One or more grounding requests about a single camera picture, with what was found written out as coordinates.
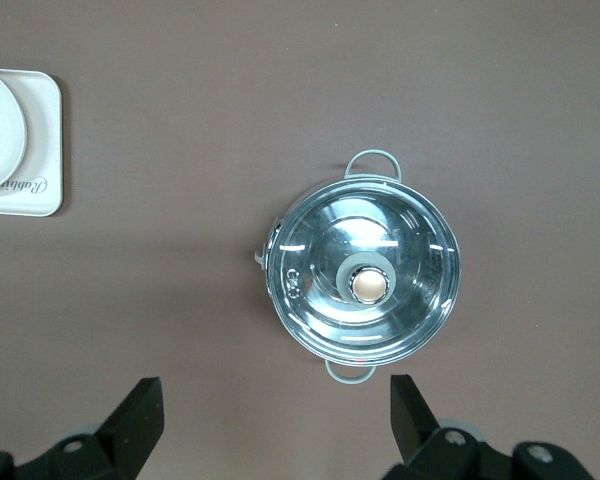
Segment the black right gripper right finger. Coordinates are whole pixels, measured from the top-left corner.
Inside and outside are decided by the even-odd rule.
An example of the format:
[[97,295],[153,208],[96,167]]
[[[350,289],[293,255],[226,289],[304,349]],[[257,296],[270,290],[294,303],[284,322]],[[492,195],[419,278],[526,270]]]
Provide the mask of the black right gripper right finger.
[[387,479],[590,479],[568,450],[527,441],[505,455],[461,426],[442,425],[409,375],[390,380],[391,428],[402,456]]

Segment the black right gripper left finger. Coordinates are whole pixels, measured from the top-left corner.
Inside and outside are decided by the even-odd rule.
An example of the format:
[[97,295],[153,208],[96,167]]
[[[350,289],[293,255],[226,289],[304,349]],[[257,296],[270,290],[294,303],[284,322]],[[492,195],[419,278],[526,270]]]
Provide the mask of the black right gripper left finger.
[[0,479],[135,479],[164,425],[161,380],[143,378],[95,432],[71,435],[21,465],[0,451]]

